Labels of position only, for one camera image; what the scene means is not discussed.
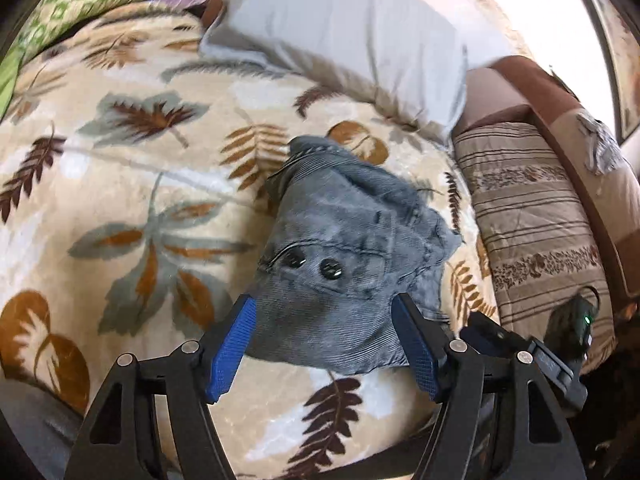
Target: bed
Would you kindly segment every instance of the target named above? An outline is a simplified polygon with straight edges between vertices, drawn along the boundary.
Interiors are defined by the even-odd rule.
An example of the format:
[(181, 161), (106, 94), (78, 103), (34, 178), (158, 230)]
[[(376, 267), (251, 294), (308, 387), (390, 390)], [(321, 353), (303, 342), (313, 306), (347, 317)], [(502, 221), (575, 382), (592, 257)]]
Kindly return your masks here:
[[(168, 354), (221, 319), (251, 282), (277, 215), (265, 179), (300, 135), (327, 136), (408, 181), (461, 234), (440, 286), (454, 332), (477, 310), (542, 338), (552, 308), (596, 282), (603, 303), (584, 371), (610, 355), (611, 305), (620, 312), (630, 300), (609, 294), (614, 264), (601, 259), (598, 238), (607, 226), (590, 227), (598, 204), (574, 175), (580, 163), (553, 144), (552, 124), (580, 107), (549, 112), (538, 94), (527, 95), (531, 85), (518, 92), (523, 77), (539, 75), (535, 67), (513, 69), (519, 61), (510, 57), (467, 75), (452, 152), (317, 81), (203, 59), (203, 33), (188, 12), (140, 2), (101, 14), (21, 68), (0, 124), (0, 359), (8, 380), (36, 382), (83, 414), (119, 355)], [(492, 136), (514, 146), (477, 143)], [(523, 147), (522, 138), (536, 144)], [(529, 153), (499, 171), (517, 170), (522, 182), (491, 180), (492, 150)], [(557, 243), (505, 242), (509, 220), (491, 220), (483, 207), (523, 191), (557, 196), (550, 202), (558, 206), (570, 197), (572, 208), (561, 213), (574, 215), (581, 231), (554, 225)], [(584, 265), (549, 272), (549, 258), (558, 264), (563, 251), (584, 254)], [(516, 265), (528, 269), (517, 283), (507, 279)], [(555, 295), (522, 306), (517, 287)], [(158, 402), (162, 450), (176, 462)], [(230, 393), (210, 407), (239, 479), (339, 472), (394, 449), (403, 456), (403, 443), (424, 436), (433, 410), (407, 368), (343, 377), (247, 356)], [(321, 418), (332, 421), (329, 432)], [(408, 462), (395, 476), (411, 470)]]

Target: metal pivot screw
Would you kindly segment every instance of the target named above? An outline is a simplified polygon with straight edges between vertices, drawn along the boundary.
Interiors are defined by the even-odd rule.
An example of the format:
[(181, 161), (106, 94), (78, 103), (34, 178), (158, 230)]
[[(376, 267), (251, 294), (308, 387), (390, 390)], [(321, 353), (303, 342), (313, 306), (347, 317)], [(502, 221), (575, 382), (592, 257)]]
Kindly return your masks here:
[(518, 352), (518, 361), (523, 364), (530, 365), (533, 362), (533, 355), (527, 351)]
[(462, 339), (454, 339), (449, 343), (449, 348), (454, 352), (466, 352), (466, 343)]
[(133, 355), (131, 354), (122, 354), (118, 357), (118, 366), (129, 366), (133, 362)]
[(186, 343), (182, 343), (180, 350), (185, 354), (193, 354), (198, 351), (198, 348), (200, 348), (200, 345), (197, 341), (187, 341)]

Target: gray cloth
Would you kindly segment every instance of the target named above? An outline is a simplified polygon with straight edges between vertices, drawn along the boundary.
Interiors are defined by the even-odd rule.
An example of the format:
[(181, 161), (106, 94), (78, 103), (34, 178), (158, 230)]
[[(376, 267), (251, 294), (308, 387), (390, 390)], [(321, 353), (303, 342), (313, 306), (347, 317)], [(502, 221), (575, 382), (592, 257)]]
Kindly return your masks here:
[(408, 183), (332, 140), (297, 137), (290, 150), (266, 183), (280, 206), (250, 289), (247, 353), (345, 375), (406, 365), (391, 299), (408, 292), (425, 318), (447, 322), (440, 282), (460, 236)]
[(587, 137), (587, 160), (584, 165), (596, 175), (622, 168), (625, 158), (606, 124), (591, 117), (586, 110), (576, 115), (580, 131)]
[[(0, 411), (39, 473), (46, 480), (63, 480), (82, 417), (49, 392), (1, 373)], [(183, 480), (164, 456), (162, 460), (168, 480)]]

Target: white pillow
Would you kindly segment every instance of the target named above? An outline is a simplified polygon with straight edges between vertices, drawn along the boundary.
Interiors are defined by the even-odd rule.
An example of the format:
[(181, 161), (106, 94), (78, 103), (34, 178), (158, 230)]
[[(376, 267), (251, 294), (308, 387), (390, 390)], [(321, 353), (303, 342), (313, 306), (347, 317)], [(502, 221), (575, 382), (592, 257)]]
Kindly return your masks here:
[(468, 69), (517, 54), (503, 33), (469, 0), (422, 0), (453, 25), (466, 45)]
[(224, 0), (200, 51), (281, 66), (449, 144), (465, 101), (456, 29), (421, 0)]

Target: pillowcase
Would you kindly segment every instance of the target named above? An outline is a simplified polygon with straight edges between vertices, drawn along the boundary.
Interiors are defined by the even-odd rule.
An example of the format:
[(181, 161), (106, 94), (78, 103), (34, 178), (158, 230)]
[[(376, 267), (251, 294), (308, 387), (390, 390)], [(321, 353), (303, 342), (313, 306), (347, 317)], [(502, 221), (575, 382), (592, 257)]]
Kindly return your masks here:
[(465, 100), (456, 29), (421, 0), (223, 0), (200, 51), (284, 67), (441, 144)]
[[(500, 323), (543, 340), (552, 310), (592, 285), (600, 311), (582, 368), (613, 351), (616, 339), (604, 268), (580, 199), (535, 126), (497, 123), (453, 137), (489, 257)], [(596, 303), (590, 292), (580, 293)]]

